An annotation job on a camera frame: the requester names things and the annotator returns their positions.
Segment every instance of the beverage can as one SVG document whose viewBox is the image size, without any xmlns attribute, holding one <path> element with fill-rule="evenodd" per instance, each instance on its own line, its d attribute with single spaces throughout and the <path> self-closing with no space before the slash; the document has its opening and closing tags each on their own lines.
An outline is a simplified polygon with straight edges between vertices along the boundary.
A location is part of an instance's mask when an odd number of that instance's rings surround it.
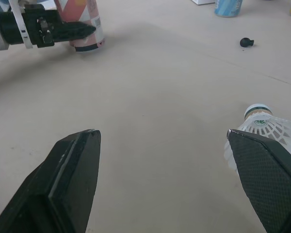
<svg viewBox="0 0 291 233">
<path fill-rule="evenodd" d="M 216 0 L 214 13 L 219 17 L 235 17 L 241 10 L 243 0 Z"/>
<path fill-rule="evenodd" d="M 96 0 L 55 0 L 55 4 L 63 21 L 81 21 L 96 27 L 96 31 L 89 37 L 70 42 L 77 52 L 94 50 L 104 44 Z"/>
</svg>

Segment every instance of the shuttlecock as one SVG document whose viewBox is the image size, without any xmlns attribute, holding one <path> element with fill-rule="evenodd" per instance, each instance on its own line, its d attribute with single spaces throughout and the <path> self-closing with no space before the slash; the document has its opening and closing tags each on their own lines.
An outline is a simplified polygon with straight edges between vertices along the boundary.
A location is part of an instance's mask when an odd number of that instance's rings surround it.
<svg viewBox="0 0 291 233">
<path fill-rule="evenodd" d="M 264 104 L 251 105 L 247 108 L 244 119 L 238 130 L 276 140 L 291 154 L 291 121 L 273 116 L 270 108 Z M 224 157 L 228 166 L 237 172 L 233 151 L 228 141 L 225 144 Z"/>
</svg>

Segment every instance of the floor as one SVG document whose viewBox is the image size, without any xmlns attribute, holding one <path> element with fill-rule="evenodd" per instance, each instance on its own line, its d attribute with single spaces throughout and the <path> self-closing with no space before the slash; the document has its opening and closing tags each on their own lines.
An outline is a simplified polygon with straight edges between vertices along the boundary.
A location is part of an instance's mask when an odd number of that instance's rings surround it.
<svg viewBox="0 0 291 233">
<path fill-rule="evenodd" d="M 98 6 L 96 52 L 0 52 L 0 213 L 57 140 L 95 128 L 88 233 L 264 233 L 223 150 L 252 103 L 291 120 L 291 1 L 245 0 L 236 18 L 190 0 Z"/>
</svg>

